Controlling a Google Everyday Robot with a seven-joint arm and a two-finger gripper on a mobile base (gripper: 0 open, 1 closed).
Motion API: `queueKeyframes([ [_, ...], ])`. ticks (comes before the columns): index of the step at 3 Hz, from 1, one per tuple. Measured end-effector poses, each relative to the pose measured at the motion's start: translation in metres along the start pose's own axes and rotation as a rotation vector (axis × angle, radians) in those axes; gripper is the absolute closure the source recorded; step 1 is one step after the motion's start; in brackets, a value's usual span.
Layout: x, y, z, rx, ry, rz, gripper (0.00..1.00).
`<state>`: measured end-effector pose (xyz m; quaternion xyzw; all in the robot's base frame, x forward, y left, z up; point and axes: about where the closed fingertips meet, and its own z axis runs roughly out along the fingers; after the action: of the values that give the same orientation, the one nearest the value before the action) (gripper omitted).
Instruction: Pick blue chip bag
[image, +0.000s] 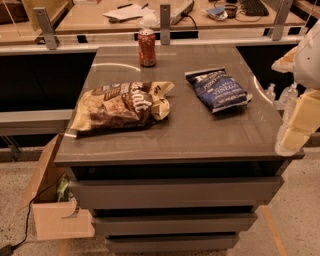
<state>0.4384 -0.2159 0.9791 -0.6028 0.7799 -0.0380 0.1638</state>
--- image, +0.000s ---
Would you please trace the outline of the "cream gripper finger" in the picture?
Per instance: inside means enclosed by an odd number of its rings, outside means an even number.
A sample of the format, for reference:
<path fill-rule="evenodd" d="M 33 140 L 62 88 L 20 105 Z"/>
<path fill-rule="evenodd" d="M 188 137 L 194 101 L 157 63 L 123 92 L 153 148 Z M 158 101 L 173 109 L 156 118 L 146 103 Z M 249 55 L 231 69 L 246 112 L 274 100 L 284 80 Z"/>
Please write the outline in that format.
<path fill-rule="evenodd" d="M 281 126 L 274 150 L 278 155 L 292 156 L 301 150 L 309 138 L 307 134 Z"/>

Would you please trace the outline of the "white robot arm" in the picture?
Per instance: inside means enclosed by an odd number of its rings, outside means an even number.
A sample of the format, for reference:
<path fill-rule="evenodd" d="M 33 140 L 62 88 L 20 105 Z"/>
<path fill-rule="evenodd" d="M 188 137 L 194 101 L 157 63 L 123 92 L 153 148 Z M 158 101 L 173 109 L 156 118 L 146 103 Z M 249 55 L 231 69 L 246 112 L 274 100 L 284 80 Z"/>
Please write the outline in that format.
<path fill-rule="evenodd" d="M 271 68 L 282 73 L 292 72 L 294 81 L 306 88 L 286 104 L 276 139 L 275 152 L 292 156 L 320 128 L 320 20 Z"/>

